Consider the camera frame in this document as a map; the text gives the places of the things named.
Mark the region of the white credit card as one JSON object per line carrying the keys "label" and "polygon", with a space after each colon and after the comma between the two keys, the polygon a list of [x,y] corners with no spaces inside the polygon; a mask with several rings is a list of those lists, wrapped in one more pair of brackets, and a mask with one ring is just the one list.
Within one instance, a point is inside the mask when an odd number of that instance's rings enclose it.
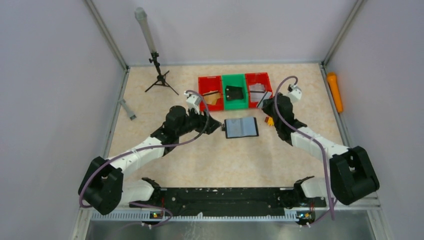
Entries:
{"label": "white credit card", "polygon": [[264,106],[265,100],[272,98],[272,94],[273,93],[270,91],[263,92],[258,103],[256,104],[256,108],[261,109]]}

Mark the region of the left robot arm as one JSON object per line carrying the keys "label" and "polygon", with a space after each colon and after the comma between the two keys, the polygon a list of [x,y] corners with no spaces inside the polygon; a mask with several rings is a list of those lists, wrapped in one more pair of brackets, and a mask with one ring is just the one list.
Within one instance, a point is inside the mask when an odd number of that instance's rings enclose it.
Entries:
{"label": "left robot arm", "polygon": [[125,183],[124,179],[147,163],[181,146],[180,137],[192,131],[210,135],[221,127],[221,122],[208,112],[186,110],[176,105],[170,108],[163,124],[137,146],[111,159],[94,158],[78,189],[82,208],[94,208],[107,215],[116,207],[135,201],[148,201],[155,190],[148,179]]}

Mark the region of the black leather card holder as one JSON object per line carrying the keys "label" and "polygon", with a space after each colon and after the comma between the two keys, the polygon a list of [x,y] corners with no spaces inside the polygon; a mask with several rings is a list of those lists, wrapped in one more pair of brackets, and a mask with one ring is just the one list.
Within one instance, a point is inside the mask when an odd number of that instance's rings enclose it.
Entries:
{"label": "black leather card holder", "polygon": [[225,119],[221,130],[227,139],[259,136],[257,119],[253,116]]}

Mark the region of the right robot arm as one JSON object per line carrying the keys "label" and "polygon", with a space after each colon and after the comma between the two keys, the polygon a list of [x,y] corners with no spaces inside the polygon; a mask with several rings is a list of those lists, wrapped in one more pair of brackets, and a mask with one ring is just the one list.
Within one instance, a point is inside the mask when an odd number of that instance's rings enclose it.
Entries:
{"label": "right robot arm", "polygon": [[262,110],[274,122],[278,137],[324,164],[324,177],[308,176],[295,182],[301,198],[332,197],[350,205],[380,189],[367,151],[332,142],[295,118],[291,99],[279,93],[264,101]]}

